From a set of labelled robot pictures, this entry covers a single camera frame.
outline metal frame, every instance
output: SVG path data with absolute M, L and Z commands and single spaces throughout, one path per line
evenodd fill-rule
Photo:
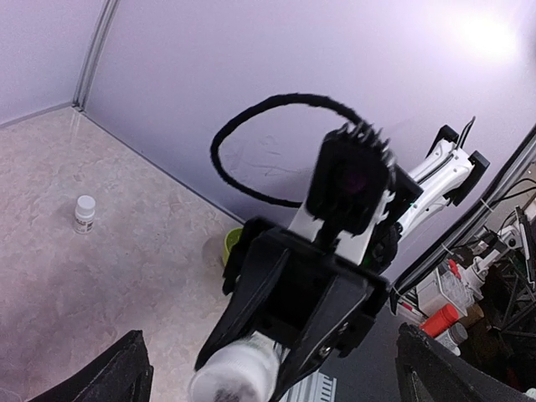
M 73 107 L 77 111 L 84 111 L 85 109 L 90 94 L 91 84 L 95 78 L 97 64 L 104 47 L 104 42 L 110 31 L 111 21 L 116 14 L 119 1 L 120 0 L 106 0 L 100 11 L 93 39 L 91 40 L 90 48 L 85 56 L 78 84 L 76 85 L 75 96 L 73 98 Z

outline white cylindrical object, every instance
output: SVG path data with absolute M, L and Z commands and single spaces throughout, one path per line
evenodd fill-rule
M 467 340 L 467 331 L 459 322 L 438 335 L 435 340 L 456 354 L 458 345 Z
M 75 230 L 77 233 L 86 234 L 93 230 L 95 204 L 95 199 L 89 195 L 78 197 L 75 208 Z
M 189 402 L 267 402 L 276 388 L 279 358 L 260 334 L 216 352 L 188 386 Z

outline bottle cap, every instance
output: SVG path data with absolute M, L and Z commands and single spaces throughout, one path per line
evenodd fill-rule
M 76 201 L 75 212 L 81 216 L 91 216 L 95 213 L 95 199 L 89 195 L 82 195 Z

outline black cable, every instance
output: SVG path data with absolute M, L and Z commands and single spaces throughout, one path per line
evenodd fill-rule
M 514 197 L 517 197 L 518 195 L 528 193 L 531 190 L 536 189 L 536 187 L 527 188 L 526 190 L 520 191 L 519 193 L 507 195 L 514 187 L 516 187 L 518 184 L 524 183 L 524 182 L 531 182 L 532 184 L 536 184 L 536 181 L 534 181 L 531 178 L 522 178 L 521 180 L 518 180 L 516 183 L 512 184 L 510 188 L 507 190 L 504 196 L 502 196 L 500 199 L 496 199 L 494 202 L 491 203 L 491 206 L 494 207 L 495 205 L 501 203 L 505 199 L 511 199 Z
M 508 216 L 504 219 L 504 221 L 501 223 L 501 227 L 499 228 L 499 230 L 497 231 L 497 235 L 499 235 L 501 233 L 501 230 L 503 230 L 504 228 L 504 225 L 506 224 L 506 221 L 509 220 L 510 218 L 513 217 L 513 215 L 516 213 L 516 211 L 512 211 L 510 214 L 508 214 Z
M 314 94 L 286 94 L 286 95 L 274 95 L 268 99 L 263 100 L 255 106 L 249 107 L 245 111 L 242 111 L 239 115 L 231 119 L 223 126 L 221 130 L 214 136 L 212 144 L 210 145 L 210 160 L 216 169 L 218 175 L 231 187 L 236 188 L 240 192 L 247 194 L 253 198 L 264 201 L 268 204 L 280 205 L 282 207 L 299 208 L 302 205 L 301 202 L 289 201 L 287 199 L 274 198 L 270 195 L 259 193 L 253 188 L 249 188 L 242 183 L 239 183 L 232 178 L 224 169 L 222 162 L 219 158 L 219 147 L 225 138 L 231 135 L 238 126 L 245 123 L 249 119 L 275 109 L 279 106 L 287 105 L 307 105 L 311 107 L 321 107 L 323 109 L 329 109 L 334 111 L 338 115 L 345 117 L 354 125 L 365 124 L 368 125 L 358 114 L 351 108 L 339 103 L 327 96 L 314 95 Z
M 515 197 L 517 197 L 518 195 L 525 194 L 525 193 L 528 193 L 529 191 L 533 191 L 533 190 L 536 190 L 536 187 L 526 188 L 526 189 L 524 189 L 523 191 L 520 191 L 520 192 L 518 192 L 518 193 L 514 193 L 514 194 L 511 194 L 511 195 L 508 195 L 507 197 L 503 197 L 503 198 L 501 199 L 501 201 L 505 201 L 505 200 L 507 200 L 507 199 L 515 198 Z
M 466 126 L 463 127 L 463 131 L 461 132 L 460 139 L 456 144 L 456 148 L 463 148 L 466 143 L 466 139 L 469 136 L 469 131 L 471 130 L 472 125 L 475 124 L 476 119 L 477 117 L 473 116 L 472 119 L 466 124 Z

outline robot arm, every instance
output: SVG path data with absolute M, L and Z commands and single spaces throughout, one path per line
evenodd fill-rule
M 278 96 L 278 106 L 292 103 Z M 273 98 L 249 111 L 274 107 Z M 316 100 L 307 104 L 318 106 Z M 234 127 L 239 116 L 231 121 Z M 374 251 L 386 250 L 380 245 L 386 237 L 392 242 L 393 232 L 396 246 L 432 210 L 463 198 L 456 191 L 472 187 L 466 182 L 476 164 L 453 143 L 456 133 L 436 139 L 412 178 L 370 125 L 358 117 L 352 122 L 355 127 L 345 125 L 324 138 L 306 202 L 288 229 L 263 218 L 245 223 L 224 271 L 224 293 L 232 297 L 199 352 L 196 370 L 219 350 L 259 332 L 288 351 L 270 398 L 277 401 L 332 351 L 347 356 L 389 295 L 389 283 L 380 276 L 385 261 L 380 264 Z

